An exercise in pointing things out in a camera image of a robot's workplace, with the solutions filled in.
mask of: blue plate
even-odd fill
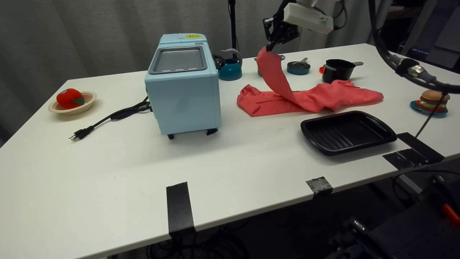
[[[410,107],[411,107],[412,109],[418,111],[418,112],[421,112],[421,113],[425,113],[425,114],[430,114],[430,113],[431,113],[430,111],[426,111],[426,110],[424,110],[424,109],[420,109],[420,108],[417,106],[416,101],[411,101],[411,102],[410,102]],[[449,111],[449,110],[447,110],[447,108],[446,108],[446,110],[443,111],[443,112],[435,112],[435,113],[433,114],[433,116],[434,116],[434,115],[444,115],[444,114],[446,114],[448,111]]]

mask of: black pot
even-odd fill
[[[364,65],[363,62],[350,62],[343,59],[328,59],[324,64],[322,80],[332,83],[334,80],[349,80],[356,66]]]

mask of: black tray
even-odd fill
[[[362,111],[343,112],[304,120],[304,136],[323,154],[334,156],[397,139],[384,122]]]

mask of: gray curtain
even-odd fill
[[[237,1],[237,36],[243,57],[256,56],[266,44],[262,18],[271,17],[280,3],[281,0]],[[351,15],[341,31],[328,36],[304,29],[300,38],[276,46],[274,52],[366,42],[370,30],[367,2],[346,3]],[[318,5],[327,14],[334,6],[328,0]],[[229,48],[227,1],[1,1],[3,131],[10,135],[16,132],[68,79],[146,70],[161,35],[178,32],[206,35],[215,53]]]

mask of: white table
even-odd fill
[[[363,61],[354,83],[383,93],[383,102],[349,107],[413,135],[426,115],[409,108],[425,90],[397,76],[371,45],[285,54],[287,62],[308,57],[306,76],[286,73],[293,90],[321,83],[317,69],[326,59]],[[460,75],[424,65],[443,82]],[[396,173],[382,155],[408,148],[400,140],[338,157],[326,157],[306,142],[300,122],[329,114],[297,112],[252,118],[236,104],[251,84],[269,90],[245,59],[243,77],[220,81],[222,127],[160,135],[153,114],[107,122],[84,140],[68,137],[108,114],[140,102],[145,71],[67,81],[66,88],[94,91],[98,100],[74,117],[47,110],[54,94],[0,149],[0,258],[97,258],[169,239],[166,187],[187,182],[197,230],[310,200],[305,181],[326,177],[334,192]],[[433,118],[420,136],[446,157],[460,153],[460,97],[453,95],[446,118]]]

